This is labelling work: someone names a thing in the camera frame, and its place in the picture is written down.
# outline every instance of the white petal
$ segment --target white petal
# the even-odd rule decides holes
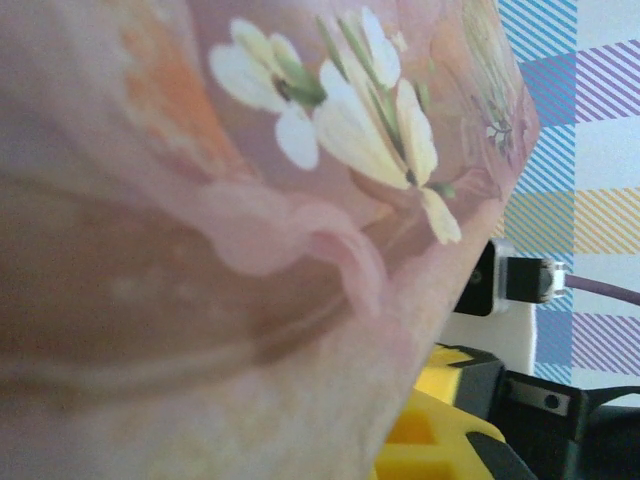
[[[358,172],[396,188],[408,188],[375,123],[356,90],[333,62],[325,61],[320,82],[328,98],[313,113],[320,144],[336,159]]]
[[[231,38],[264,68],[282,73],[273,54],[271,42],[253,23],[243,18],[234,18],[231,21]]]
[[[462,233],[458,221],[451,214],[440,195],[429,188],[423,188],[422,206],[427,212],[431,229],[440,243],[446,245],[449,241],[454,243],[460,241]]]
[[[387,88],[393,88],[400,78],[400,58],[391,40],[387,38],[380,20],[368,8],[362,8],[362,28],[367,37],[376,77]]]
[[[280,113],[287,102],[276,91],[268,70],[238,45],[218,45],[209,52],[211,73],[236,100],[257,109]]]
[[[396,109],[407,162],[422,186],[437,167],[438,154],[429,120],[420,108],[414,88],[404,78],[398,83]]]
[[[276,141],[285,155],[303,170],[318,165],[316,132],[305,111],[290,104],[276,123]]]
[[[269,40],[271,41],[271,48],[276,55],[293,60],[295,63],[302,63],[298,52],[296,52],[295,47],[287,37],[274,33],[269,37]]]
[[[376,126],[376,130],[378,131],[378,135],[383,139],[385,145],[387,145],[387,150],[390,152],[394,152],[393,156],[396,161],[396,165],[402,165],[401,170],[403,172],[406,171],[406,166],[403,164],[400,157],[396,154],[395,147],[389,138],[389,134],[387,133],[386,128],[384,127],[383,121],[378,114],[378,110],[375,107],[374,100],[372,99],[372,95],[378,97],[377,90],[373,86],[369,75],[365,72],[364,68],[362,68],[362,64],[358,61],[358,59],[351,52],[343,52],[340,54],[342,58],[342,63],[347,73],[347,78],[349,79],[349,83],[355,88],[356,93],[360,97],[360,101],[367,109],[369,114],[369,118],[373,121]]]

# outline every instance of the yellow striped pattern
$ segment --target yellow striped pattern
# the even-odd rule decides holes
[[[514,194],[505,210],[505,232],[528,253],[569,253],[574,249],[575,192]]]
[[[640,187],[576,193],[575,253],[640,253]]]

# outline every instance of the striped wall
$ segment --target striped wall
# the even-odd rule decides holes
[[[498,5],[542,131],[496,234],[640,290],[640,1]],[[593,297],[538,308],[536,375],[640,384],[640,309]]]

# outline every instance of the yellow plastic object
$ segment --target yellow plastic object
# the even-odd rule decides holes
[[[418,377],[415,389],[453,405],[460,384],[462,370],[450,365],[473,360],[473,357],[454,348],[436,345],[427,366]]]
[[[414,390],[369,480],[493,480],[469,432],[504,442],[493,425]]]

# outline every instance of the black plastic part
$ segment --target black plastic part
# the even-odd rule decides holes
[[[469,361],[450,365],[462,370],[454,406],[483,420],[488,419],[504,372],[504,363],[495,355],[482,350],[461,345],[444,346],[473,357]]]
[[[575,479],[580,443],[589,413],[586,393],[577,388],[507,372],[507,385],[511,380],[570,397],[568,414],[562,416],[511,399],[507,388],[490,421],[540,479]]]
[[[496,249],[492,242],[484,248],[454,312],[486,317],[493,311]]]
[[[601,407],[640,388],[580,390],[515,372],[504,379],[489,421],[541,480],[640,480],[640,409]],[[567,414],[515,399],[512,381],[548,391],[545,408],[555,405],[550,397],[568,396]]]
[[[640,478],[640,409],[604,406],[589,421],[582,445],[579,478]]]
[[[506,297],[527,303],[545,303],[553,278],[542,258],[507,259]]]
[[[467,433],[467,439],[495,480],[538,479],[506,443],[480,432]]]

